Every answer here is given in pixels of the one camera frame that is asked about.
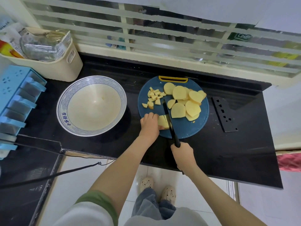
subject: cutting board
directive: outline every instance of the cutting board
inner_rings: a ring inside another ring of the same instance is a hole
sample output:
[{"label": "cutting board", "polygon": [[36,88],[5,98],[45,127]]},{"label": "cutting board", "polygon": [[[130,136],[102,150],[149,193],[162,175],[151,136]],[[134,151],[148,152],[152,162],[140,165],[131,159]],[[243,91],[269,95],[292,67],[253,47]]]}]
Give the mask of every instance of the cutting board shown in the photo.
[{"label": "cutting board", "polygon": [[[163,99],[165,99],[166,103],[173,99],[172,95],[166,95],[163,98],[161,98],[161,105],[154,105],[154,109],[144,108],[142,106],[142,103],[148,102],[148,91],[150,90],[150,87],[152,87],[154,90],[159,89],[160,92],[163,92],[163,86],[167,82],[172,82],[176,86],[183,86],[187,87],[188,89],[193,89],[195,91],[202,90],[202,88],[195,83],[193,80],[188,78],[175,78],[175,77],[165,77],[165,76],[156,76],[152,79],[150,79],[145,85],[142,87],[141,91],[139,92],[138,96],[138,111],[140,117],[144,117],[146,113],[157,113],[159,115],[165,115],[164,108],[162,105]],[[183,118],[171,118],[172,124],[174,126],[175,133],[178,135],[179,139],[184,139],[187,137],[190,137],[197,133],[199,130],[201,130],[204,125],[206,124],[206,121],[209,116],[209,103],[207,97],[202,101],[201,104],[201,113],[199,117],[193,121],[188,121],[186,117]],[[160,136],[171,139],[170,130],[161,130]]]}]

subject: hand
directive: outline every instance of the hand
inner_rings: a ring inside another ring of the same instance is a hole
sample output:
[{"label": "hand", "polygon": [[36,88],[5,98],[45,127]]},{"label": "hand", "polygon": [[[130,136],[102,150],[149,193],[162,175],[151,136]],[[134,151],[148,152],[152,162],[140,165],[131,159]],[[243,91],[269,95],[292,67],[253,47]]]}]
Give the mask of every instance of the hand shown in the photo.
[{"label": "hand", "polygon": [[188,143],[181,142],[181,146],[177,148],[174,144],[170,146],[175,162],[178,169],[183,171],[187,176],[198,167],[193,155],[193,149]]},{"label": "hand", "polygon": [[164,129],[164,127],[158,125],[158,117],[158,114],[149,113],[145,114],[140,120],[141,131],[139,136],[145,138],[149,145],[152,145],[153,142],[155,142],[159,135],[159,130]]}]

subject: jeans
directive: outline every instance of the jeans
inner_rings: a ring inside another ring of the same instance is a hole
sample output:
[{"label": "jeans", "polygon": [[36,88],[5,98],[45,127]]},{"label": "jeans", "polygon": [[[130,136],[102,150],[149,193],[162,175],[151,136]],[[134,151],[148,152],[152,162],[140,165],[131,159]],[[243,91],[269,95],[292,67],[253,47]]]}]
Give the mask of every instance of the jeans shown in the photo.
[{"label": "jeans", "polygon": [[157,195],[152,188],[146,188],[136,199],[132,216],[145,216],[154,220],[167,220],[174,214],[176,207],[167,200],[156,201]]}]

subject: yellow cutting board handle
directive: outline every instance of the yellow cutting board handle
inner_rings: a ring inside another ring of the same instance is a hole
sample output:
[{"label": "yellow cutting board handle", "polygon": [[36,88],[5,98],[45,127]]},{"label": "yellow cutting board handle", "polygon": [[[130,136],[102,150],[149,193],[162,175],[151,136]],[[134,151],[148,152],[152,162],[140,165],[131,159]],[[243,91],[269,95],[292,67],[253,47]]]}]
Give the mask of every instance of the yellow cutting board handle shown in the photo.
[{"label": "yellow cutting board handle", "polygon": [[159,80],[162,82],[172,82],[172,83],[188,82],[188,78],[177,78],[177,77],[167,77],[167,76],[159,76]]}]

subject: blue spice rack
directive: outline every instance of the blue spice rack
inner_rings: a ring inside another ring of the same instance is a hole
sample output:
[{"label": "blue spice rack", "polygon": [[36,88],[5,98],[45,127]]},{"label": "blue spice rack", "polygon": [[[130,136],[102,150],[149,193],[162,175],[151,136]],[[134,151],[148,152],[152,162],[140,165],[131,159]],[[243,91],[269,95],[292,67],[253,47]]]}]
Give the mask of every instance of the blue spice rack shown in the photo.
[{"label": "blue spice rack", "polygon": [[15,142],[30,111],[46,90],[47,81],[30,67],[9,66],[0,79],[0,160],[17,146]]}]

